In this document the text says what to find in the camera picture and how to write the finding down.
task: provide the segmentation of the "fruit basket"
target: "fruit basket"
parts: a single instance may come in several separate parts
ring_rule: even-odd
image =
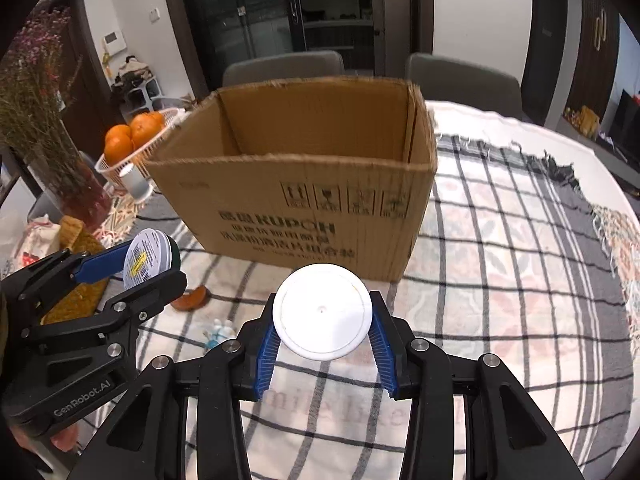
[[[181,108],[166,108],[165,110],[160,110],[160,113],[164,117],[164,128],[160,130],[153,139],[143,146],[140,146],[129,156],[123,158],[115,166],[109,166],[107,164],[104,160],[104,154],[102,154],[98,159],[98,162],[96,162],[96,171],[109,180],[115,187],[124,188],[119,174],[122,168],[130,162],[138,167],[145,178],[149,178],[149,172],[146,170],[145,162],[149,160],[149,157],[151,157],[152,153],[158,148],[158,146],[167,139],[172,126],[181,121],[187,115],[187,113]]]

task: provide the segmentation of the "plaid tablecloth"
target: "plaid tablecloth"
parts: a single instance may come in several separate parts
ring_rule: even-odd
[[[593,212],[570,170],[482,142],[444,136],[439,168],[404,278],[365,281],[395,316],[450,354],[498,354],[529,391],[580,465],[600,480],[625,434],[632,360],[620,280],[593,229]],[[143,228],[174,237],[188,287],[210,290],[191,313],[170,306],[142,326],[137,364],[158,354],[204,354],[214,320],[236,328],[258,317],[290,269],[205,252],[165,198],[140,212]],[[111,280],[108,297],[122,290]],[[187,478],[196,478],[195,408],[187,425]],[[113,403],[86,417],[83,438]],[[368,342],[332,362],[306,361],[281,346],[271,389],[243,403],[257,479],[398,477],[409,401],[381,389]],[[465,471],[462,400],[456,399],[457,479]]]

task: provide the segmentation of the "glass door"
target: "glass door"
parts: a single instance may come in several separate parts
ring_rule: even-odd
[[[232,63],[305,50],[300,0],[184,0],[210,90]]]

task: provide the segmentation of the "cardboard box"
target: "cardboard box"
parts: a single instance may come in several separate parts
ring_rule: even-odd
[[[147,167],[212,253],[397,280],[437,167],[420,89],[373,78],[222,88]]]

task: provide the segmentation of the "white table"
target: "white table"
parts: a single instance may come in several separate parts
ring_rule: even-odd
[[[463,138],[484,140],[498,147],[515,148],[517,142],[527,155],[545,156],[549,153],[561,166],[573,165],[585,198],[593,203],[626,213],[640,230],[640,222],[625,194],[593,150],[561,134],[535,124],[507,119],[495,112],[482,112],[476,108],[443,101],[425,101],[433,109],[437,134],[459,135]],[[634,360],[634,396],[631,405],[625,444],[633,439],[640,428],[640,357]],[[616,455],[620,458],[626,446]]]

